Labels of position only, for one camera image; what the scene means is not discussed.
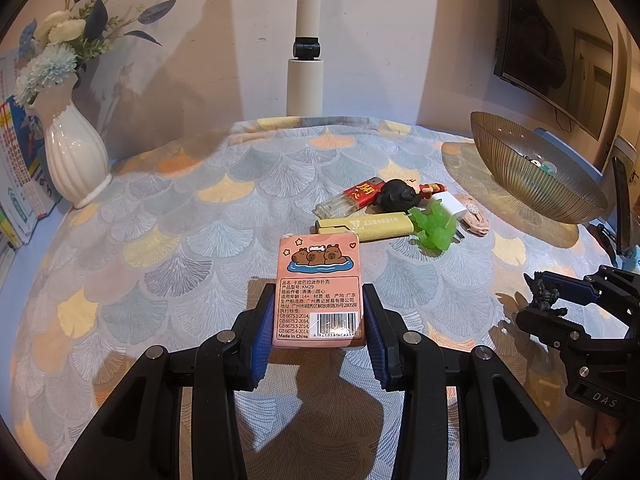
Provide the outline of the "black dragon figurine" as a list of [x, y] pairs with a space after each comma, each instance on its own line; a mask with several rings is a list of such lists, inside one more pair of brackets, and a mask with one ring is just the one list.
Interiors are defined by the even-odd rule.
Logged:
[[567, 308], [555, 308], [553, 305], [560, 299], [560, 293], [557, 289], [548, 289], [542, 278], [535, 275], [533, 278], [528, 274], [524, 274], [524, 280], [532, 293], [532, 301], [529, 307], [541, 310], [554, 316], [565, 316], [568, 313]]

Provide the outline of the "pink capybara card box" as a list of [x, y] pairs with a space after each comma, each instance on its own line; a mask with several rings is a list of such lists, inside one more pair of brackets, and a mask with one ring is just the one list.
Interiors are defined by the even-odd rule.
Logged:
[[359, 238], [353, 232], [280, 239], [272, 343], [277, 348], [366, 342]]

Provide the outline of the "white charger plug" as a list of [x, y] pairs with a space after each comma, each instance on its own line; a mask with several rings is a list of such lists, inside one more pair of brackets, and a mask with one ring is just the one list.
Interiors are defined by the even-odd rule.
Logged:
[[456, 196], [449, 192], [440, 194], [440, 206], [446, 211], [450, 220], [447, 221], [447, 230], [452, 234], [456, 234], [458, 228], [458, 220], [466, 213], [466, 207], [457, 199]]

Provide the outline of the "red clear lighter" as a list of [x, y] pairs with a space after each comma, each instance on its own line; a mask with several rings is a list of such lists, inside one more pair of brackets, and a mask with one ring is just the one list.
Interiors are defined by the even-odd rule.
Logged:
[[372, 204], [385, 182], [372, 177], [318, 204], [312, 211], [319, 219], [343, 218]]

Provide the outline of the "green translucent toy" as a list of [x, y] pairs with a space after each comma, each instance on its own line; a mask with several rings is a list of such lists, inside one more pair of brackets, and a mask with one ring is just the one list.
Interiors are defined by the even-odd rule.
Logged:
[[431, 252], [446, 252], [457, 231], [457, 219], [446, 211], [441, 200], [434, 200], [426, 209], [413, 207], [408, 211], [418, 245]]

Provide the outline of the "amber ribbed glass bowl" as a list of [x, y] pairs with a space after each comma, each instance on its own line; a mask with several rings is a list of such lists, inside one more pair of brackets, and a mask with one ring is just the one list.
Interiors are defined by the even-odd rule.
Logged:
[[[470, 115], [480, 158], [495, 180], [538, 214], [561, 223], [589, 222], [605, 212], [608, 201], [578, 162], [537, 133], [486, 112]], [[555, 176], [528, 159], [555, 164]]]

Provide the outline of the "small toys in bowl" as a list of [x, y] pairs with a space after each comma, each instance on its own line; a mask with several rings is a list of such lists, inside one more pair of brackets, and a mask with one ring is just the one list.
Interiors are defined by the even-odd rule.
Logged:
[[538, 160], [529, 158], [528, 161], [536, 166], [538, 169], [542, 170], [545, 174], [550, 174], [550, 176], [555, 176], [558, 170], [555, 167], [555, 164], [552, 162], [547, 162], [546, 160]]

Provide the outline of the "black haired doll figure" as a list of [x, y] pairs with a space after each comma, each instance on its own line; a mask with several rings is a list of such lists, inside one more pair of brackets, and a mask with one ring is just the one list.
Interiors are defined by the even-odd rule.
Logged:
[[407, 212], [422, 200], [446, 191], [446, 186], [441, 183], [420, 184], [418, 188], [414, 188], [404, 180], [392, 179], [383, 184], [373, 205], [383, 212]]

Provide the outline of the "white ribbed vase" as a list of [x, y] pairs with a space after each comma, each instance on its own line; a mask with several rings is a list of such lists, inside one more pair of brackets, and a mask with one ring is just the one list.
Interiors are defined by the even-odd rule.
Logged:
[[75, 209], [82, 209], [107, 188], [112, 175], [102, 138], [73, 101], [77, 81], [72, 73], [63, 82], [40, 91], [27, 110], [41, 122], [55, 188]]

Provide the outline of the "white lamp pole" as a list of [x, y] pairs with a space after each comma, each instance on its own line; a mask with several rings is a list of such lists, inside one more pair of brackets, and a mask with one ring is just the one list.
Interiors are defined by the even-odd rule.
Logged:
[[286, 114], [320, 116], [323, 107], [323, 61], [320, 44], [321, 0], [296, 0], [295, 38], [288, 60]]

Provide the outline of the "stack of books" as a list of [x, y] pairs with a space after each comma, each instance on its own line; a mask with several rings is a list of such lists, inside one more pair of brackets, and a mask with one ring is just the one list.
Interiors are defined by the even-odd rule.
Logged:
[[61, 199], [51, 182], [38, 117], [14, 100], [18, 51], [1, 55], [1, 269], [32, 239], [38, 222]]

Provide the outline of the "blue white artificial flowers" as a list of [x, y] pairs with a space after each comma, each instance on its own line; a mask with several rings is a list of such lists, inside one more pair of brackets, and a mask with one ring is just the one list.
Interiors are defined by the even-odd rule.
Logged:
[[64, 8], [23, 29], [18, 43], [18, 66], [13, 101], [22, 107], [69, 81], [78, 81], [89, 61], [114, 46], [120, 37], [137, 37], [156, 44], [143, 27], [161, 20], [175, 6], [165, 0], [139, 6], [130, 18], [112, 15], [111, 0], [64, 0]]

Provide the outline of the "wall television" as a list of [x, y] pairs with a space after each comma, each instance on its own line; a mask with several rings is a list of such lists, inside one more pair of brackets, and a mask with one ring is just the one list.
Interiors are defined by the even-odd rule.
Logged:
[[494, 73], [597, 139], [611, 93], [613, 40], [593, 0], [499, 0]]

